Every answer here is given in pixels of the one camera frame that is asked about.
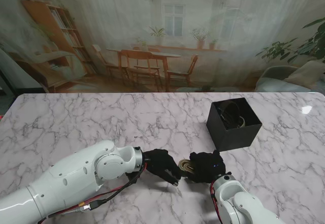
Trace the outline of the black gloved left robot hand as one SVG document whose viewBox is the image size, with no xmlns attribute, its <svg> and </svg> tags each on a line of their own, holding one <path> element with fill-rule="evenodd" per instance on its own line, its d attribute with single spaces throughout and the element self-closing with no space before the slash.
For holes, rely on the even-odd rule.
<svg viewBox="0 0 325 224">
<path fill-rule="evenodd" d="M 142 153 L 147 170 L 164 181 L 178 186 L 182 171 L 165 149 L 154 149 Z"/>
</svg>

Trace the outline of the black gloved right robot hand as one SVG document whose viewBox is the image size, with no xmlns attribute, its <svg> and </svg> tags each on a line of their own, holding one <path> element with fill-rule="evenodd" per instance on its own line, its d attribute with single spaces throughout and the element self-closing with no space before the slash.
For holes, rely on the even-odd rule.
<svg viewBox="0 0 325 224">
<path fill-rule="evenodd" d="M 219 176 L 226 174 L 223 158 L 217 149 L 212 153 L 192 152 L 189 160 L 193 173 L 187 173 L 186 177 L 195 183 L 212 183 Z"/>
</svg>

